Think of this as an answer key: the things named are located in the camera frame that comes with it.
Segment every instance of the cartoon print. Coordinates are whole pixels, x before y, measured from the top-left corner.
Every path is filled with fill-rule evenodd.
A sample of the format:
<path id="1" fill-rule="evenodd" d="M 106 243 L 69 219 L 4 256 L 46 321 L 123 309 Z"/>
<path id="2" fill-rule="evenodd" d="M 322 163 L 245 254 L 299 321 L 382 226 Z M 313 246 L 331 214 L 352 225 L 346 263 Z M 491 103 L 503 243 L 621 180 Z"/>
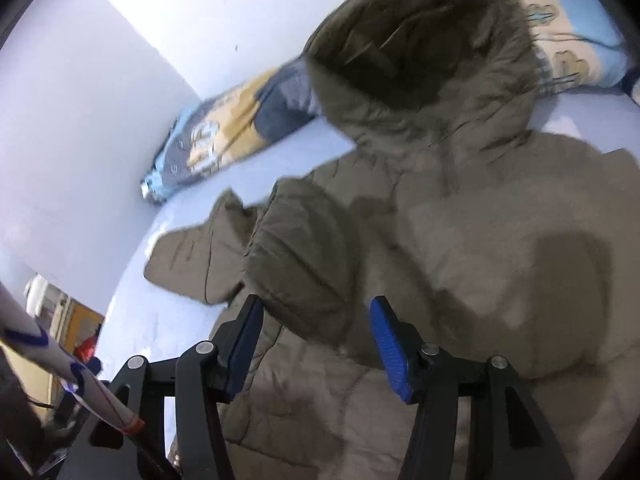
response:
<path id="1" fill-rule="evenodd" d="M 530 4 L 524 12 L 529 27 L 548 25 L 558 17 L 558 8 L 553 5 Z"/>
<path id="2" fill-rule="evenodd" d="M 191 173 L 206 170 L 217 160 L 213 141 L 219 129 L 217 121 L 204 119 L 191 131 L 191 151 L 187 160 L 187 168 Z"/>
<path id="3" fill-rule="evenodd" d="M 551 64 L 557 92 L 585 84 L 588 80 L 589 63 L 585 59 L 578 59 L 571 50 L 556 52 Z"/>

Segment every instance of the bed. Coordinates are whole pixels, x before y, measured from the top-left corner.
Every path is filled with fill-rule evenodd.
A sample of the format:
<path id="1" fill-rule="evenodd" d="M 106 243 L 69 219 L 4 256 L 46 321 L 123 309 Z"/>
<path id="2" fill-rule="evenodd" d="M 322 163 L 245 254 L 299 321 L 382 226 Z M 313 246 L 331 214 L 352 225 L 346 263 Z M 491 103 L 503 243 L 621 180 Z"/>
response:
<path id="1" fill-rule="evenodd" d="M 617 91 L 577 89 L 541 99 L 532 128 L 577 137 L 603 153 L 626 148 L 640 161 L 640 107 Z M 172 197 L 131 258 L 111 300 L 97 346 L 102 378 L 110 380 L 127 359 L 150 361 L 180 355 L 208 338 L 223 305 L 207 306 L 163 290 L 143 277 L 146 260 L 164 232 L 206 219 L 220 193 L 232 188 L 246 204 L 268 195 L 281 176 L 302 176 L 337 158 L 353 143 L 324 119 L 317 119 L 265 151 Z M 172 401 L 165 405 L 165 444 L 175 435 Z"/>

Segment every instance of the white wall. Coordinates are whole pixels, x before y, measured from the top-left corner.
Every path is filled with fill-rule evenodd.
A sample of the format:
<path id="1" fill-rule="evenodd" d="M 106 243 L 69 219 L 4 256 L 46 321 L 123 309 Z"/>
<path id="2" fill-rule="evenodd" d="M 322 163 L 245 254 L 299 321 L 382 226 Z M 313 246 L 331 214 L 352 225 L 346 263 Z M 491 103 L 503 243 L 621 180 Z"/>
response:
<path id="1" fill-rule="evenodd" d="M 107 0 L 35 0 L 0 50 L 0 242 L 105 313 L 157 212 L 140 177 L 196 99 Z"/>
<path id="2" fill-rule="evenodd" d="M 0 243 L 0 282 L 22 307 L 27 303 L 24 287 L 35 274 L 11 249 Z"/>
<path id="3" fill-rule="evenodd" d="M 202 97 L 296 56 L 344 0 L 110 0 Z"/>

